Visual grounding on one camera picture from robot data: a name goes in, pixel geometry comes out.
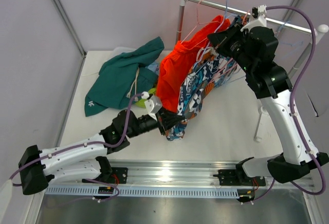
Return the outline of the blue hanger for patterned shorts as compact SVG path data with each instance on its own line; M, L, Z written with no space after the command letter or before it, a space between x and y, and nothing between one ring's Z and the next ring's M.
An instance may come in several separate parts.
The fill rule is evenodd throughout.
M222 22L218 25L218 27L213 32L217 32L221 28L221 26L225 22L225 20L227 19L227 17L228 17L227 16L227 13L228 13L228 2L229 2L229 0L226 0L225 1L225 10L224 10L223 20L222 20ZM205 46L205 48L202 50L201 55L199 55L197 57L197 62L196 63L199 63L203 59L203 56L204 56L206 50L209 48L209 46L210 46L210 42L208 42L207 45Z

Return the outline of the lime green shorts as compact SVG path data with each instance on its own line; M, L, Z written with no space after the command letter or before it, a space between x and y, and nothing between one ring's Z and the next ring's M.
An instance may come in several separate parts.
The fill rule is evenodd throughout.
M156 88L157 88L157 83L153 85L153 87L148 91L148 93L154 95L156 93ZM135 103L135 105L140 108L145 108L145 99L141 98L139 101Z

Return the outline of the patterned navy white shorts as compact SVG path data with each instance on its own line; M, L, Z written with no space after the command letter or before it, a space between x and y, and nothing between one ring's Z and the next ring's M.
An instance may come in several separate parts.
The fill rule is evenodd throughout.
M201 55L204 48L199 50L197 57ZM214 76L219 71L218 55L210 45L203 59L199 63L194 63L191 67L180 86L177 112L175 112L184 116L185 119L166 131L167 140L173 141L183 138L188 122L201 112L205 97L215 88L222 86L221 83L216 85L213 82Z

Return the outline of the light blue shorts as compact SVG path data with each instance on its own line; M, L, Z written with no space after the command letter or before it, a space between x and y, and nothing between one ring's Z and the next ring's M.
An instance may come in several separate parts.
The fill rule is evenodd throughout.
M152 71L153 73L159 75L159 73L160 73L160 64L158 62L153 62L152 64L147 66L147 69Z

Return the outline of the teal green shorts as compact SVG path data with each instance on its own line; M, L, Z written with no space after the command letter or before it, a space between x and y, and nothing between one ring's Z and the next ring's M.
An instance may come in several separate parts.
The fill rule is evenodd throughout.
M149 91L158 80L158 73L149 68L164 50L156 37L132 52L121 53L101 66L98 78L85 97L87 117L108 109L124 109L135 94Z

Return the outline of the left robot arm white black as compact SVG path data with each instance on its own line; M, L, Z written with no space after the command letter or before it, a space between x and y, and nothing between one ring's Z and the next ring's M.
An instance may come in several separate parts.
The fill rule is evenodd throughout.
M158 129L161 134L173 128L184 116L161 108L139 118L122 110L110 126L96 135L70 146L39 149L32 145L24 151L18 166L24 195L39 193L52 183L81 179L108 183L113 170L106 156L127 146L129 138Z

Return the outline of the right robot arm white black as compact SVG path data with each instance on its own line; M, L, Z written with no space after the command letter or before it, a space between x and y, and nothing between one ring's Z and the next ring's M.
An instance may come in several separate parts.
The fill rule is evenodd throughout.
M273 30L256 26L241 31L240 24L235 24L207 38L217 53L232 58L244 71L245 81L268 112L283 149L274 157L241 161L236 165L235 180L245 185L253 177L264 176L287 183L328 163L328 154L315 147L298 114L286 70L273 61L279 43Z

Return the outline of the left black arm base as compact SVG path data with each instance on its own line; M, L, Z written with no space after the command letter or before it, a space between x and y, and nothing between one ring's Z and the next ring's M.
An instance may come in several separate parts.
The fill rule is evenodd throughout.
M94 178L88 177L88 179L110 184L126 184L128 176L127 167L112 167L108 159L101 156L97 157L96 161L100 166L100 175Z

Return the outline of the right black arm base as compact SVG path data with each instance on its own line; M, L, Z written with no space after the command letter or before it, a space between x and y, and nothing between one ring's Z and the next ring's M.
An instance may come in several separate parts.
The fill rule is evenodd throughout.
M233 169L219 169L213 177L219 180L221 186L265 186L263 176L249 177L238 163Z

